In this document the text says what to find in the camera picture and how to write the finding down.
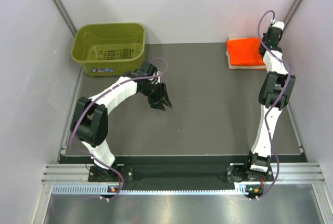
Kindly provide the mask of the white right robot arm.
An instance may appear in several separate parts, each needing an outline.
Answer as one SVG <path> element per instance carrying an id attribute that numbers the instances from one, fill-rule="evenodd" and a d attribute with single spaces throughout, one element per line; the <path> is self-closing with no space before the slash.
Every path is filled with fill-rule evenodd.
<path id="1" fill-rule="evenodd" d="M 266 176 L 271 170 L 276 124 L 289 103 L 296 81 L 296 77 L 285 68 L 283 52 L 278 47 L 284 28 L 285 24 L 282 21 L 272 21 L 261 39 L 259 53 L 266 66 L 267 76 L 259 92 L 261 115 L 257 136 L 242 170 L 243 175 L 249 180 Z"/>

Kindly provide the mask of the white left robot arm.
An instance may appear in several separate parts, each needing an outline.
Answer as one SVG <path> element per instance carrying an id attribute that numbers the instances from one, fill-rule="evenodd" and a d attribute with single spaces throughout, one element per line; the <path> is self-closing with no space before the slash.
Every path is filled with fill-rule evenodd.
<path id="1" fill-rule="evenodd" d="M 114 180 L 118 174 L 116 158 L 106 141 L 109 114 L 137 93 L 147 97 L 152 109 L 171 108 L 166 84 L 161 81 L 163 74 L 152 63 L 144 61 L 138 69 L 125 72 L 102 92 L 77 100 L 70 138 L 77 138 L 87 148 L 94 167 L 106 180 Z"/>

